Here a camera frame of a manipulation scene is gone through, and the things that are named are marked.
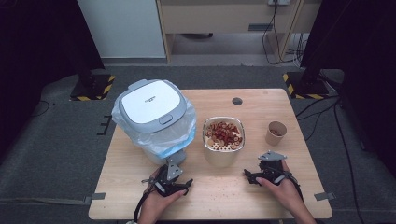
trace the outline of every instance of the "black curtain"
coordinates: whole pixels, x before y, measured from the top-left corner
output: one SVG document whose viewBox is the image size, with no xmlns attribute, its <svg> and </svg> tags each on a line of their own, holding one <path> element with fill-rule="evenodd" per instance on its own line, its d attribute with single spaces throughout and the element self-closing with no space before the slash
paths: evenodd
<svg viewBox="0 0 396 224">
<path fill-rule="evenodd" d="M 396 176 L 395 11 L 390 0 L 323 0 L 302 66 L 344 71 L 339 93 L 361 145 Z"/>
<path fill-rule="evenodd" d="M 42 88 L 77 73 L 67 48 L 77 49 L 87 68 L 104 68 L 77 0 L 0 0 L 1 160 Z"/>
</svg>

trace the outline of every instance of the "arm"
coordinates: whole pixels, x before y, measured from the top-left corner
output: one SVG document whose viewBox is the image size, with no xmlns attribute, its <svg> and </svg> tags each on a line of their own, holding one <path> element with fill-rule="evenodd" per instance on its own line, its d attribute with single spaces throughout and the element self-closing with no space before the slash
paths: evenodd
<svg viewBox="0 0 396 224">
<path fill-rule="evenodd" d="M 158 173 L 159 169 L 157 169 L 151 175 L 151 177 L 155 177 Z M 151 184 L 148 185 L 145 192 L 147 192 L 148 190 L 151 190 L 151 192 L 142 204 L 138 224 L 154 224 L 158 220 L 158 218 L 161 217 L 163 211 L 171 203 L 175 202 L 186 193 L 186 190 L 180 190 L 172 195 L 163 197 L 157 192 L 157 190 L 151 188 Z"/>
<path fill-rule="evenodd" d="M 282 165 L 285 171 L 289 170 L 288 165 L 284 161 L 282 161 Z M 298 224 L 317 223 L 290 180 L 282 180 L 279 186 L 264 178 L 257 177 L 256 180 L 274 194 L 277 200 L 290 211 Z"/>
</svg>

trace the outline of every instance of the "white trash can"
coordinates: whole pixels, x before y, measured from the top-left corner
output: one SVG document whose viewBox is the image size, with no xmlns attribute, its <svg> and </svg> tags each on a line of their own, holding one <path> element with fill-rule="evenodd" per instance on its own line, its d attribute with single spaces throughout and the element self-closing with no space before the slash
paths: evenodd
<svg viewBox="0 0 396 224">
<path fill-rule="evenodd" d="M 176 154 L 176 164 L 184 161 L 184 148 L 196 132 L 192 103 L 168 80 L 133 83 L 117 98 L 111 115 L 132 142 L 159 165 Z"/>
</svg>

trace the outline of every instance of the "paper cup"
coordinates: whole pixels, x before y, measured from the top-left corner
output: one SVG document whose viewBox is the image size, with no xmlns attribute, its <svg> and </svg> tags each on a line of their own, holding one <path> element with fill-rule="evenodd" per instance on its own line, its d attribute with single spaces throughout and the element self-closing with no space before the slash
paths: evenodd
<svg viewBox="0 0 396 224">
<path fill-rule="evenodd" d="M 285 136 L 286 132 L 287 128 L 283 123 L 279 121 L 272 121 L 268 125 L 265 141 L 271 146 L 276 146 Z"/>
</svg>

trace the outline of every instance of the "yellow black hazard tape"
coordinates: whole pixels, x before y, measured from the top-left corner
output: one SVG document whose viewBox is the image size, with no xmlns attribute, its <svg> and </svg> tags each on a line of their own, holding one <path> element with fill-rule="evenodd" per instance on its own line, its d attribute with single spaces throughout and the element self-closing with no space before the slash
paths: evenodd
<svg viewBox="0 0 396 224">
<path fill-rule="evenodd" d="M 104 87 L 103 92 L 100 95 L 96 96 L 85 96 L 85 95 L 80 95 L 80 96 L 75 96 L 72 97 L 70 96 L 71 101 L 90 101 L 90 100 L 104 100 L 106 99 L 108 92 L 111 89 L 111 86 L 113 85 L 113 81 L 116 78 L 116 76 L 109 76 L 108 81 L 106 82 L 106 85 Z"/>
<path fill-rule="evenodd" d="M 291 85 L 290 78 L 288 74 L 283 75 L 283 80 L 286 83 L 286 86 L 288 87 L 289 95 L 291 99 L 325 99 L 329 97 L 328 94 L 296 94 L 294 92 L 294 88 Z"/>
</svg>

